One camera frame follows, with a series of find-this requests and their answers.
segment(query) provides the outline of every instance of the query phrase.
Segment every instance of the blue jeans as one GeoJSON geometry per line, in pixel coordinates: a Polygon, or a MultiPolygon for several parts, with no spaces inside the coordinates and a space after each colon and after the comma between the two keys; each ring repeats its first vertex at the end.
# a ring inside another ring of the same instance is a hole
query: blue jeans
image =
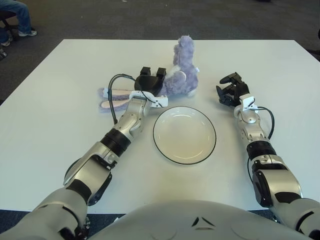
{"type": "MultiPolygon", "coordinates": [[[[9,11],[16,14],[16,18],[19,21],[18,30],[24,34],[31,32],[31,23],[29,10],[27,5],[22,2],[14,0],[0,0],[0,10],[9,11]]],[[[9,36],[5,29],[0,27],[0,43],[8,41],[9,36]]]]}

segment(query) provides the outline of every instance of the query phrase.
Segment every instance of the table top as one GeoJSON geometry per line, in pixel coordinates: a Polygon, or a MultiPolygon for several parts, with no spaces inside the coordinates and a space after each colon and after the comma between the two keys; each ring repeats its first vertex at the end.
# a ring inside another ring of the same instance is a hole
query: table top
{"type": "MultiPolygon", "coordinates": [[[[173,66],[175,40],[63,40],[0,106],[0,209],[31,211],[61,188],[66,169],[113,127],[100,113],[97,89],[111,77],[137,77],[142,66],[173,66]]],[[[247,174],[231,108],[219,103],[216,85],[238,72],[256,103],[272,110],[271,139],[299,180],[303,196],[320,201],[320,63],[293,40],[196,40],[199,68],[194,97],[173,97],[169,107],[204,113],[216,131],[216,146],[205,161],[178,165],[153,140],[153,126],[167,108],[152,109],[142,134],[112,170],[112,181],[89,213],[128,213],[170,200],[214,201],[245,210],[262,209],[247,174]]],[[[133,89],[128,79],[115,88],[133,89]]],[[[261,111],[268,133],[270,117],[261,111]]]]}

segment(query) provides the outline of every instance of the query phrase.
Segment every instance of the bunny ear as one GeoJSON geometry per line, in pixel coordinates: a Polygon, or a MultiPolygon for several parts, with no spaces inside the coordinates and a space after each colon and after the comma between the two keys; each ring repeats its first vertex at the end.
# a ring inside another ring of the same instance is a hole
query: bunny ear
{"type": "MultiPolygon", "coordinates": [[[[112,103],[113,103],[114,111],[117,112],[117,111],[126,109],[129,101],[130,99],[113,101],[112,103]]],[[[109,101],[102,101],[99,105],[99,110],[101,113],[110,113],[111,109],[110,109],[109,101]]]]}
{"type": "MultiPolygon", "coordinates": [[[[112,99],[113,100],[126,100],[129,98],[130,93],[132,90],[123,90],[123,89],[112,89],[112,99]]],[[[108,98],[108,88],[99,88],[98,89],[98,95],[101,98],[108,98]]]]}

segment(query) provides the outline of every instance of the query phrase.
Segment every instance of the white plate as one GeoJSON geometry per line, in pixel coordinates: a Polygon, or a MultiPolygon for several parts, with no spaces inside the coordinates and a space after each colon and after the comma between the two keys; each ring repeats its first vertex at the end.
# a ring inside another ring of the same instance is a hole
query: white plate
{"type": "Polygon", "coordinates": [[[153,139],[169,160],[191,165],[205,160],[216,145],[216,131],[200,111],[177,106],[164,111],[155,121],[153,139]]]}

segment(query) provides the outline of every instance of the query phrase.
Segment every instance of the plush toy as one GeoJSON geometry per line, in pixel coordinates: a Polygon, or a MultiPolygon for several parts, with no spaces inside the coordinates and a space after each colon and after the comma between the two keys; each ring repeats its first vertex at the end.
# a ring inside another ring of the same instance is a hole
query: plush toy
{"type": "MultiPolygon", "coordinates": [[[[190,36],[182,36],[174,46],[173,68],[167,72],[158,96],[193,96],[198,86],[198,68],[193,65],[195,45],[190,36]]],[[[113,89],[112,102],[115,111],[124,110],[129,102],[129,90],[113,89]]],[[[109,112],[108,88],[100,88],[98,94],[103,98],[99,105],[101,112],[109,112]]]]}

